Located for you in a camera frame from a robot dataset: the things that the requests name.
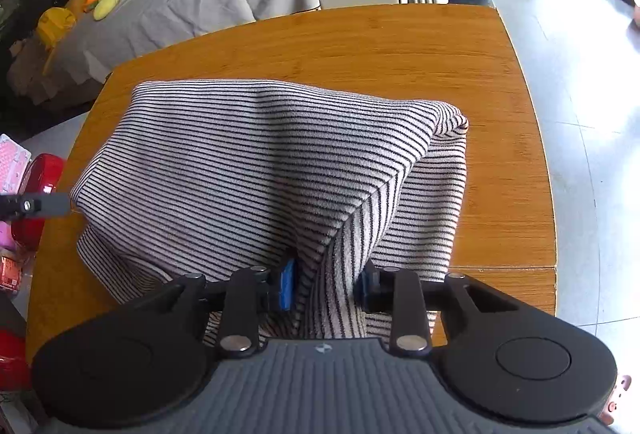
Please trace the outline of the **grey striped knit garment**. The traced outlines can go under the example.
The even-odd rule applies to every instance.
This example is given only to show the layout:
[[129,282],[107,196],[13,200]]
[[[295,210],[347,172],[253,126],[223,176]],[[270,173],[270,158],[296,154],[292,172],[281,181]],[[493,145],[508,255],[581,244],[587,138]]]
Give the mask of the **grey striped knit garment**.
[[292,313],[262,336],[390,335],[367,263],[443,280],[466,185],[462,112],[273,80],[145,82],[75,185],[81,261],[121,303],[295,250]]

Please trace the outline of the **pink storage box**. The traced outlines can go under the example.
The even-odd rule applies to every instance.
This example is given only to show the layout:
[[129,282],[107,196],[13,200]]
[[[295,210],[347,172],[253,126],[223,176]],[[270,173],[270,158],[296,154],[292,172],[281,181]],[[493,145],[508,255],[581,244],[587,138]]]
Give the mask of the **pink storage box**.
[[32,153],[8,135],[0,137],[0,194],[17,194]]

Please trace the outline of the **yellow plush toy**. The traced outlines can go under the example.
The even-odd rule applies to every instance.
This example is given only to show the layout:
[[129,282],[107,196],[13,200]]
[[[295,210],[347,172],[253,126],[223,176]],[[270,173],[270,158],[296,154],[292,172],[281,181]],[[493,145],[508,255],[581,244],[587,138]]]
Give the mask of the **yellow plush toy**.
[[75,27],[75,24],[75,15],[63,7],[51,7],[40,16],[36,35],[47,52],[47,59],[42,68],[44,76],[49,73],[56,46]]

